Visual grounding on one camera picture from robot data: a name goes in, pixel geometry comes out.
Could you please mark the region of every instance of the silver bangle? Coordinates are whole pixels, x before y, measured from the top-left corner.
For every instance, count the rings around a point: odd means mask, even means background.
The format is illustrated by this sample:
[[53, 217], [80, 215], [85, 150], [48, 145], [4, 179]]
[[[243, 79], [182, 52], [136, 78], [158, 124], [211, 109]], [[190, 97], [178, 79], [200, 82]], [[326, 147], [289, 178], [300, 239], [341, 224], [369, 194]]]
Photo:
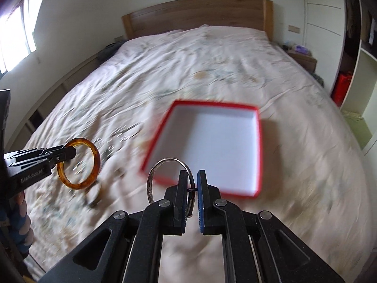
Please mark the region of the silver bangle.
[[[148, 196], [148, 201], [149, 204], [152, 204], [154, 202], [153, 200], [153, 193], [152, 193], [152, 181], [153, 181], [153, 176], [155, 175], [156, 170], [165, 162], [178, 162], [180, 163], [183, 168], [186, 170], [188, 174], [188, 179], [190, 181], [190, 187], [192, 189], [195, 188], [195, 182], [194, 182], [194, 177], [191, 173], [190, 168], [181, 160], [177, 158], [164, 158], [161, 161], [158, 161], [150, 170], [148, 179], [147, 179], [147, 196]], [[186, 208], [186, 218], [190, 218], [192, 216], [192, 211], [194, 209], [194, 203], [195, 203], [195, 192], [188, 192], [188, 200], [187, 200], [187, 208]]]

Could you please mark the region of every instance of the window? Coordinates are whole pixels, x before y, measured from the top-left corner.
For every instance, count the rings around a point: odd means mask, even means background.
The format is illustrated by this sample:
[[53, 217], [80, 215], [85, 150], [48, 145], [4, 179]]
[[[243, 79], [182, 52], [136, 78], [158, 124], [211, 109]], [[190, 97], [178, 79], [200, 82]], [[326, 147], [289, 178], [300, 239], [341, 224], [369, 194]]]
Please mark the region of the window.
[[0, 22], [0, 77], [34, 52], [34, 28], [42, 0], [23, 0], [18, 8]]

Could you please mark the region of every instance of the nightstand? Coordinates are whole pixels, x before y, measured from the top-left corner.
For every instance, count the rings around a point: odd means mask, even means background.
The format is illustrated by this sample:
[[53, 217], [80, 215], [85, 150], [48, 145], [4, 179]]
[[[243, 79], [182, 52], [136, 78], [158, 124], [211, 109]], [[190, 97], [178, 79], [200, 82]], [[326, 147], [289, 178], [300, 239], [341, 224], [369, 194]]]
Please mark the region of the nightstand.
[[312, 56], [305, 55], [294, 50], [288, 50], [287, 54], [299, 63], [307, 72], [313, 73], [316, 70], [317, 60]]

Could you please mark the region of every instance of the white duvet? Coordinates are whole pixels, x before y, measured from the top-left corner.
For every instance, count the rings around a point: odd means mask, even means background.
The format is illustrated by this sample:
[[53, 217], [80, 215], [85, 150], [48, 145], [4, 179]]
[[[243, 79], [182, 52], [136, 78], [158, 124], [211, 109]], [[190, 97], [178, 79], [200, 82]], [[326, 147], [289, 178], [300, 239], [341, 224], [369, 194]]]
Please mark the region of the white duvet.
[[[120, 126], [144, 127], [103, 165], [102, 199], [94, 209], [83, 204], [83, 193], [71, 198], [56, 169], [27, 190], [35, 234], [31, 254], [49, 269], [113, 212], [148, 205], [146, 178], [138, 170], [156, 127], [178, 98], [260, 108], [262, 191], [257, 199], [233, 202], [249, 212], [272, 211], [352, 282], [372, 248], [360, 149], [314, 79], [264, 32], [247, 28], [201, 27], [133, 39], [63, 98], [27, 148], [75, 137], [106, 142]], [[67, 175], [80, 159], [89, 172], [91, 155], [83, 154], [66, 167]], [[163, 197], [163, 186], [153, 190], [155, 200]], [[164, 237], [159, 282], [223, 281], [221, 237], [199, 233], [196, 210], [184, 236]]]

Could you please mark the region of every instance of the light switch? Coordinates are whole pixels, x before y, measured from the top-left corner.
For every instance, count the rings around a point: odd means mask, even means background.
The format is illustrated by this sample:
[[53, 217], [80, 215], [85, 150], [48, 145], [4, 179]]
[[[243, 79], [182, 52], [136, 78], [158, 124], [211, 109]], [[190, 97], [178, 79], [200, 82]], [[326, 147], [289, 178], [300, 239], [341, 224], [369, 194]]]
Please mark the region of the light switch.
[[288, 25], [288, 31], [291, 31], [293, 33], [297, 33], [297, 34], [300, 34], [300, 28], [299, 27], [295, 27], [293, 25]]

